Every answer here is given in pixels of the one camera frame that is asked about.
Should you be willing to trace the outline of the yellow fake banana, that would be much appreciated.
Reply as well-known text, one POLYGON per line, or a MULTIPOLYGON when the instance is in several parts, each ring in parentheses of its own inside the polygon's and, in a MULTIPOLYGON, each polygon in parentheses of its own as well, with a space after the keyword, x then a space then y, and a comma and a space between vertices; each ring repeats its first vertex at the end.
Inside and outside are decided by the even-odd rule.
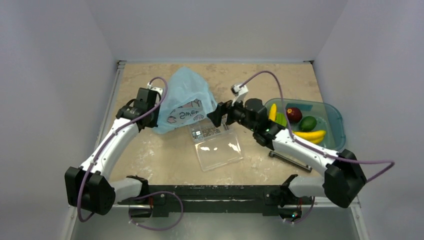
POLYGON ((297 137, 300 137, 316 145, 321 143, 327 134, 325 130, 318 130, 318 131, 311 131, 311 132, 294 131, 293 133, 297 137))

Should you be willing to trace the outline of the yellow fake squash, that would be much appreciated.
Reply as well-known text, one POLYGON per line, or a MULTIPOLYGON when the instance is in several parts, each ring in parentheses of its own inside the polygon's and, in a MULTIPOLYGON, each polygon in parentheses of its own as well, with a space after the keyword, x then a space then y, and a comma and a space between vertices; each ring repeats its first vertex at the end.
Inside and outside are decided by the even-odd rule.
POLYGON ((277 105, 273 103, 269 109, 268 119, 275 122, 277 118, 277 105))

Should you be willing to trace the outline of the green fake fruit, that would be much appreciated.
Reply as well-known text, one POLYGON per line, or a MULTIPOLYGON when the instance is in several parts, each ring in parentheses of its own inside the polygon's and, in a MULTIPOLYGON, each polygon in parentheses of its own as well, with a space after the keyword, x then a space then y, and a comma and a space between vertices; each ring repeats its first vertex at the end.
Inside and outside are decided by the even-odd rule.
POLYGON ((283 113, 280 113, 280 112, 276 113, 275 122, 282 125, 283 127, 287 126, 287 120, 283 113))

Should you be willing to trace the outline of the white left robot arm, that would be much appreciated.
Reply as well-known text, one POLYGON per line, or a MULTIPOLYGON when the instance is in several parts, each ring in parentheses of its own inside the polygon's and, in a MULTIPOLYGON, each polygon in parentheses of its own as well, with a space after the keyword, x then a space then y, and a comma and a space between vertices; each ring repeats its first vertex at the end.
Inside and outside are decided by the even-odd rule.
POLYGON ((144 128, 157 126, 159 87, 139 88, 136 98, 116 114, 106 137, 79 167, 69 167, 64 174, 68 204, 98 215, 107 214, 114 204, 131 199, 138 205, 149 199, 148 182, 138 176, 109 182, 112 170, 129 143, 144 128))

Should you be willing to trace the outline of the light blue plastic bag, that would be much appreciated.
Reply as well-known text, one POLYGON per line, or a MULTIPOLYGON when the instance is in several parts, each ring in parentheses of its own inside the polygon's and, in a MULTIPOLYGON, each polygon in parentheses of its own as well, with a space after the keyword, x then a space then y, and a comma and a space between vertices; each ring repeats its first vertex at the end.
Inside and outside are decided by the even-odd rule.
POLYGON ((157 127, 153 131, 165 134, 194 124, 207 117, 217 107, 206 80, 188 67, 179 68, 167 83, 167 94, 160 105, 157 127))

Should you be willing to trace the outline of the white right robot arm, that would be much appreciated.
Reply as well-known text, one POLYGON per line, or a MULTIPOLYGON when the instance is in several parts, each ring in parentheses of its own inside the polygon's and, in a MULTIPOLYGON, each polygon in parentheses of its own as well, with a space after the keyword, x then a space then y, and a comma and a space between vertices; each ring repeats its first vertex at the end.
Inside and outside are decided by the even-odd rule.
POLYGON ((216 127, 222 124, 223 116, 227 125, 238 123, 251 130, 259 145, 288 154, 320 174, 319 177, 291 175, 280 186, 282 205, 292 204, 302 197, 325 197, 338 207, 347 208, 367 183, 351 151, 337 152, 291 136, 288 127, 269 119, 266 107, 258 98, 246 102, 220 102, 207 114, 216 127))

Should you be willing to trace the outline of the red fake fruit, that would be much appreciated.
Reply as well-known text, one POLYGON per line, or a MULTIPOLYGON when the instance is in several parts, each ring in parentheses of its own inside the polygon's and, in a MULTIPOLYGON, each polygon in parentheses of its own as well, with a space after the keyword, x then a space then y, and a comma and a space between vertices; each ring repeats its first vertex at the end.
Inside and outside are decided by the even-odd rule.
POLYGON ((297 107, 288 107, 286 115, 290 123, 299 123, 303 118, 301 110, 297 107))

